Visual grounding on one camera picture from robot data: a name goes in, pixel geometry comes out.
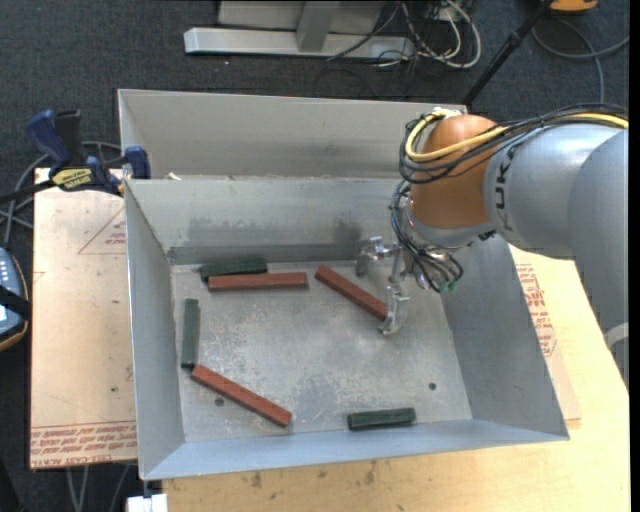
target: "yellow cable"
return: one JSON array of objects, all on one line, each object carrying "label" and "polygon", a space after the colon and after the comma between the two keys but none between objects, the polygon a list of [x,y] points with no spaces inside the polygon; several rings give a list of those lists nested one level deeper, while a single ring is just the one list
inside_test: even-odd
[{"label": "yellow cable", "polygon": [[[494,126],[490,130],[487,130],[486,132],[481,133],[480,135],[470,137],[461,142],[452,144],[451,146],[447,146],[446,148],[442,148],[437,151],[431,151],[429,153],[417,153],[413,150],[413,145],[415,144],[416,139],[427,126],[429,126],[431,123],[435,121],[444,119],[445,117],[449,117],[452,115],[459,115],[459,114],[461,114],[461,112],[457,110],[437,109],[437,110],[434,110],[428,116],[420,119],[420,121],[411,130],[411,133],[409,133],[409,137],[407,137],[407,142],[404,148],[407,157],[414,162],[430,162],[432,160],[436,160],[438,158],[442,158],[444,156],[450,155],[451,153],[464,149],[465,147],[468,147],[470,145],[482,144],[491,139],[494,139],[495,137],[499,136],[501,133],[504,133],[509,128],[508,126]],[[605,123],[617,125],[625,130],[629,128],[629,122],[626,119],[623,119],[613,114],[602,114],[598,112],[567,114],[564,116],[559,116],[557,119],[593,119],[593,120],[603,121]]]}]

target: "black cable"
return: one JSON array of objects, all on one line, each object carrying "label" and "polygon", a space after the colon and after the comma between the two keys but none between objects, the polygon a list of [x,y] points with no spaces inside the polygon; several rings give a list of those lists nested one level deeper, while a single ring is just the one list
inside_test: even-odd
[{"label": "black cable", "polygon": [[[606,124],[603,120],[597,119],[568,119],[565,116],[570,116],[574,114],[581,114],[585,112],[593,112],[596,110],[600,113],[606,113],[610,115],[615,115],[621,119],[626,119],[626,117],[619,112],[611,112],[606,107],[602,107],[599,109],[588,109],[588,108],[580,108],[580,107],[567,107],[563,109],[558,109],[556,111],[544,114],[542,116],[538,116],[535,118],[531,118],[528,120],[511,122],[511,123],[503,123],[501,126],[507,127],[507,130],[501,134],[497,134],[494,139],[490,139],[487,142],[479,144],[475,148],[469,150],[458,158],[448,160],[444,163],[438,163],[439,159],[433,160],[433,163],[417,163],[411,161],[404,152],[405,145],[409,138],[410,132],[415,126],[414,122],[408,123],[406,128],[405,137],[400,145],[400,161],[399,161],[399,172],[400,175],[409,183],[414,184],[423,184],[423,183],[432,183],[434,181],[444,179],[448,177],[453,169],[459,165],[460,163],[477,156],[488,149],[491,149],[497,145],[503,144],[508,141],[513,141],[516,137],[520,137],[523,134],[530,133],[536,128],[541,128],[545,126],[556,126],[560,124],[570,124],[570,123],[594,123],[594,124]],[[434,171],[438,171],[437,175],[431,175],[429,178],[425,179],[416,179],[413,178],[413,174],[415,172],[424,172],[426,174],[430,174]]]}]

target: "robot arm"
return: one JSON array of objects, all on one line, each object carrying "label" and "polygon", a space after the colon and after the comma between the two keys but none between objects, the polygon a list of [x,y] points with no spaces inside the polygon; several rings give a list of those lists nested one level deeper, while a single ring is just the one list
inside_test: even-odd
[{"label": "robot arm", "polygon": [[406,274],[425,288],[451,288],[462,270],[455,251],[494,232],[520,249],[574,259],[609,347],[615,353],[621,342],[628,354],[627,128],[604,108],[502,125],[437,110],[411,123],[392,208]]}]

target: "black carpet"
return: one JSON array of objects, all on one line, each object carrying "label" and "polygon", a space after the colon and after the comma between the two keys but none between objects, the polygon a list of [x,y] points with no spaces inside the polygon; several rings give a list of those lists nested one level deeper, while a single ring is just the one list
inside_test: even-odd
[{"label": "black carpet", "polygon": [[[415,10],[425,4],[409,3]],[[12,191],[39,156],[25,127],[41,110],[80,109],[85,140],[118,143],[119,88],[459,103],[536,5],[537,0],[477,0],[473,20],[482,37],[482,57],[473,68],[454,71],[429,61],[415,68],[374,68],[349,59],[328,64],[315,58],[186,56],[184,32],[215,24],[216,2],[211,1],[0,0],[0,194]],[[629,0],[603,0],[583,16],[560,18],[600,50],[629,34],[629,10]],[[388,32],[404,32],[404,27],[399,14]],[[537,28],[558,50],[587,51],[557,17],[545,16]],[[446,27],[433,27],[436,43],[449,36]],[[628,107],[628,46],[601,65],[605,100]],[[505,121],[599,99],[592,59],[552,55],[529,36],[471,108]],[[32,212],[27,208],[21,217],[31,220]],[[31,231],[13,226],[11,250],[30,278]],[[31,472],[27,466],[29,352],[27,336],[0,353],[0,458],[28,510],[72,510],[64,471]],[[91,468],[86,510],[108,509],[122,471],[121,465]],[[129,471],[122,496],[142,492],[135,473]],[[82,470],[74,474],[79,485]]]}]

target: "red stick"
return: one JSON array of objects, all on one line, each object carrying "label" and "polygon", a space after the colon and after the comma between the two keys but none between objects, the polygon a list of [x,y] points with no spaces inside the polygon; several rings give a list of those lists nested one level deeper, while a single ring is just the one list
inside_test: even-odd
[{"label": "red stick", "polygon": [[342,277],[337,272],[334,272],[329,267],[320,265],[315,277],[318,281],[334,289],[378,319],[384,320],[387,317],[387,306],[384,302],[376,299],[373,295],[365,292],[362,288]]},{"label": "red stick", "polygon": [[191,373],[191,378],[197,383],[239,403],[280,427],[286,427],[291,421],[292,414],[286,409],[255,394],[253,391],[249,391],[240,384],[223,377],[205,366],[197,364]]},{"label": "red stick", "polygon": [[264,290],[277,288],[308,288],[304,272],[279,272],[275,274],[237,274],[211,276],[209,291]]}]

